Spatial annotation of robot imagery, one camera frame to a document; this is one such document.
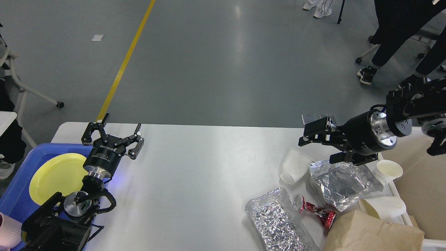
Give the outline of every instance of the white shoe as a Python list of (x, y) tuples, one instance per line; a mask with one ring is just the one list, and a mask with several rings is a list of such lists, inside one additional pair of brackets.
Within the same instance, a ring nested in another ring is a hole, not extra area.
[(304, 7), (302, 7), (302, 9), (304, 9), (304, 10), (311, 10), (311, 8), (313, 8), (316, 5), (318, 5), (317, 2), (314, 3), (314, 4), (311, 4), (310, 2), (305, 1)]
[(331, 9), (328, 9), (328, 11), (325, 14), (323, 14), (322, 10), (317, 9), (313, 16), (315, 18), (321, 18), (321, 17), (326, 17), (329, 15), (331, 15)]
[(15, 167), (15, 164), (9, 164), (3, 160), (0, 160), (0, 180), (8, 178), (14, 171)]

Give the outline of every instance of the person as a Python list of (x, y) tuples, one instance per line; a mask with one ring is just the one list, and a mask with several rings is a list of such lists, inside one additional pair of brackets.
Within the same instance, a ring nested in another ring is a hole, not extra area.
[(331, 15), (331, 4), (333, 0), (305, 0), (304, 10), (311, 10), (314, 6), (317, 6), (316, 11), (314, 12), (315, 18), (321, 18)]
[[(0, 34), (0, 58), (6, 53), (7, 47)], [(12, 112), (14, 104), (9, 99), (5, 88), (5, 71), (0, 65), (0, 111)], [(22, 128), (19, 126), (17, 120), (14, 120), (11, 125), (0, 136), (0, 180), (8, 178), (15, 168), (15, 163), (20, 161), (25, 154), (26, 144), (23, 142)]]
[[(446, 0), (390, 1), (375, 0), (379, 28), (370, 43), (380, 44), (372, 63), (360, 69), (357, 76), (361, 83), (372, 84), (377, 71), (389, 61), (401, 45), (415, 35), (429, 20), (446, 9)], [(415, 72), (398, 84), (398, 88), (420, 83), (446, 59), (446, 27), (435, 45), (418, 64)]]

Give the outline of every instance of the crumpled foil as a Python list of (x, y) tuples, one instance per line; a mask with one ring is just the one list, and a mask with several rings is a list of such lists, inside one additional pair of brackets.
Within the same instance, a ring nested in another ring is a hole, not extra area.
[(364, 195), (382, 191), (383, 185), (366, 165), (354, 166), (321, 160), (309, 165), (309, 184), (322, 203), (344, 211)]
[(293, 209), (286, 189), (276, 188), (248, 201), (246, 214), (254, 222), (268, 251), (320, 251)]

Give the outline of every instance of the paper cup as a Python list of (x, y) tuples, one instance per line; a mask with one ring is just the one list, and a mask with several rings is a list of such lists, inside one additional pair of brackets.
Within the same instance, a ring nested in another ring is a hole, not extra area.
[(378, 161), (376, 169), (374, 171), (375, 177), (381, 183), (388, 183), (403, 175), (403, 169), (401, 166), (391, 160), (383, 159)]
[(291, 148), (279, 169), (279, 176), (289, 185), (295, 184), (308, 170), (308, 165), (314, 161), (307, 155)]
[(0, 250), (9, 250), (21, 241), (22, 223), (0, 213)]
[(362, 212), (385, 222), (389, 222), (406, 212), (404, 201), (392, 196), (361, 199), (358, 204)]

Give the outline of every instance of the paper bag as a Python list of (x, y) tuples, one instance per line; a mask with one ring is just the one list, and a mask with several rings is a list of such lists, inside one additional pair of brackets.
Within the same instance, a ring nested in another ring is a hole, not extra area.
[(322, 251), (421, 251), (424, 232), (353, 211), (335, 219)]

